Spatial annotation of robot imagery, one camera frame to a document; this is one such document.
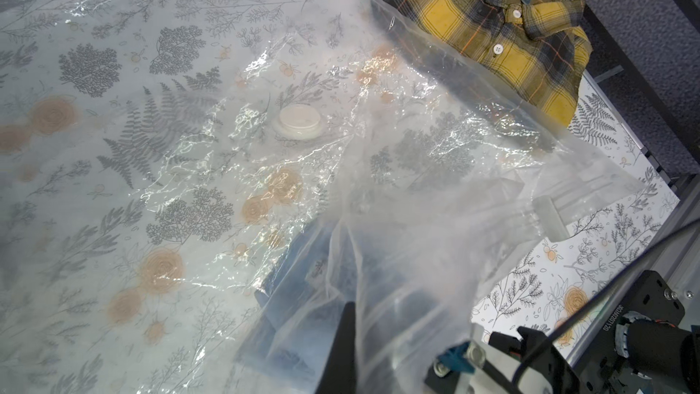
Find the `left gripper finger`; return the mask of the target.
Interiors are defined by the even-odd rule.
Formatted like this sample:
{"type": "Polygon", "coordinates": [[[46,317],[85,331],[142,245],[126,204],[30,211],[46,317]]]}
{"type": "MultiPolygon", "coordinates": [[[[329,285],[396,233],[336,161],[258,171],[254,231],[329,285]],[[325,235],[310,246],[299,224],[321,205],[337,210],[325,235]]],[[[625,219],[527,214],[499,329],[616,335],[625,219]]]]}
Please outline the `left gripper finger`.
{"type": "Polygon", "coordinates": [[[356,394],[355,303],[344,306],[316,394],[356,394]]]}

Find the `light blue shirt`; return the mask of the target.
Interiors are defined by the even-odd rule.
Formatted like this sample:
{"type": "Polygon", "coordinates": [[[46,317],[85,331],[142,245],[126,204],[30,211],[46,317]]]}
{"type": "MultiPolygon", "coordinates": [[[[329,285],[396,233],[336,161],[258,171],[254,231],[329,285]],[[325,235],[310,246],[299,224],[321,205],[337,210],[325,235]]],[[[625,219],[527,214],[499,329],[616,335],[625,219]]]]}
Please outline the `light blue shirt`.
{"type": "Polygon", "coordinates": [[[396,224],[316,220],[255,294],[240,363],[277,392],[315,393],[347,303],[355,303],[357,393],[420,393],[447,348],[422,241],[396,224]]]}

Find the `clear plastic vacuum bag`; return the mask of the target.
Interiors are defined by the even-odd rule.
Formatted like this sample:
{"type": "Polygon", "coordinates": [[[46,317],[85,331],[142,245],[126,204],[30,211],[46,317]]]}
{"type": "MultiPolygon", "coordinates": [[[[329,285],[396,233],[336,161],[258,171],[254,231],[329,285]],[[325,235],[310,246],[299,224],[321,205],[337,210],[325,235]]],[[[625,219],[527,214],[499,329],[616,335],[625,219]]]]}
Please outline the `clear plastic vacuum bag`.
{"type": "Polygon", "coordinates": [[[448,347],[640,189],[381,0],[1,0],[1,390],[277,392],[238,352],[316,220],[420,239],[448,347]]]}

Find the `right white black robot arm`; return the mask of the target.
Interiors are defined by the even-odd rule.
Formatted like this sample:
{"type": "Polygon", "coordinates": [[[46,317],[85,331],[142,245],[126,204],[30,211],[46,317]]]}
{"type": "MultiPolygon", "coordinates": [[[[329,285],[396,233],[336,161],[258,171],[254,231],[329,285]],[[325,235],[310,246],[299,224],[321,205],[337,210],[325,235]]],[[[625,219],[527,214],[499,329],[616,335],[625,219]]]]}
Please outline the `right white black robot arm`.
{"type": "Polygon", "coordinates": [[[662,393],[699,390],[699,331],[630,312],[600,332],[587,364],[572,366],[556,347],[545,351],[513,383],[525,354],[546,336],[519,328],[517,337],[494,334],[449,349],[425,377],[435,393],[638,393],[645,383],[662,393]]]}

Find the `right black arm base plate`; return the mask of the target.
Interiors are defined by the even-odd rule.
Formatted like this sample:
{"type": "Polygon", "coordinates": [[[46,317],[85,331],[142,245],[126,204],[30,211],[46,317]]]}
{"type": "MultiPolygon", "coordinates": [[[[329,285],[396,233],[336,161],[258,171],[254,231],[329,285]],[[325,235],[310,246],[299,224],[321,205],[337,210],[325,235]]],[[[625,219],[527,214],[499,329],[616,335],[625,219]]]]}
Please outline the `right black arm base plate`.
{"type": "Polygon", "coordinates": [[[699,387],[685,308],[646,270],[594,335],[573,371],[581,393],[694,393],[699,387]]]}

